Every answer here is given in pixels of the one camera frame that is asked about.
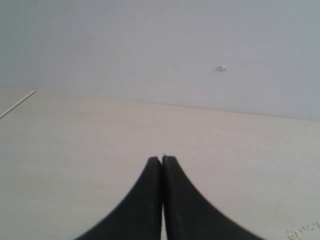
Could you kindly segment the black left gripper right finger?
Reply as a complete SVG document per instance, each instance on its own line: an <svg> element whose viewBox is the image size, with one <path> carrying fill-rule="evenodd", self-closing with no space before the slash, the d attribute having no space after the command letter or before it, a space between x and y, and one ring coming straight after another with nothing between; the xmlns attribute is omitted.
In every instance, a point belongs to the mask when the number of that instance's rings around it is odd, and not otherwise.
<svg viewBox="0 0 320 240"><path fill-rule="evenodd" d="M222 214L193 185L175 156L162 157L163 210L168 240L260 240Z"/></svg>

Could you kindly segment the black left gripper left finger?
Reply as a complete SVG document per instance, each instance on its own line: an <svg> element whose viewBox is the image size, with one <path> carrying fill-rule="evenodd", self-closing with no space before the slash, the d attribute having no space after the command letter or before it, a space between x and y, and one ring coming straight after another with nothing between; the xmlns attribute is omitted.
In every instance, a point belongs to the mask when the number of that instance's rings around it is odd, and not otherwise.
<svg viewBox="0 0 320 240"><path fill-rule="evenodd" d="M160 240L162 164L150 157L123 200L78 240Z"/></svg>

